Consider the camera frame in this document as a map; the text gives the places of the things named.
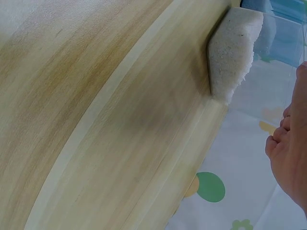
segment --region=white sponge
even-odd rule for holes
[[[238,85],[249,73],[254,43],[263,25],[263,13],[231,8],[209,42],[211,90],[214,98],[230,104]]]

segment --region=wooden board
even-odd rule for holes
[[[229,0],[2,0],[0,229],[163,229],[226,108]]]

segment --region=fingers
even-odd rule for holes
[[[271,158],[276,146],[277,146],[277,142],[273,139],[273,136],[269,136],[265,144],[265,153],[268,155],[269,158]]]
[[[307,62],[296,71],[296,82],[291,103],[291,129],[295,135],[304,136],[307,132]]]
[[[288,117],[290,116],[290,108],[291,108],[291,105],[289,105],[283,112],[283,117]]]
[[[297,69],[296,69],[296,77],[300,78],[307,75],[307,61],[304,61]]]
[[[284,140],[287,136],[287,130],[284,127],[279,127],[275,130],[274,134],[273,134],[273,139],[279,143],[282,140]]]
[[[290,131],[290,121],[291,118],[287,116],[280,122],[280,127],[283,127],[285,130]]]

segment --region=fingertip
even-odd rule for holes
[[[273,139],[273,136],[269,136],[265,145],[265,153],[271,158],[273,150],[276,148],[277,142]]]
[[[296,77],[301,77],[307,74],[307,61],[304,61],[297,69],[296,69]]]
[[[283,112],[283,117],[286,118],[288,116],[290,116],[290,109],[291,109],[291,105],[289,105]]]

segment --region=green dot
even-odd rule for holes
[[[199,172],[197,177],[200,181],[198,195],[209,202],[219,202],[225,197],[223,181],[214,173]]]

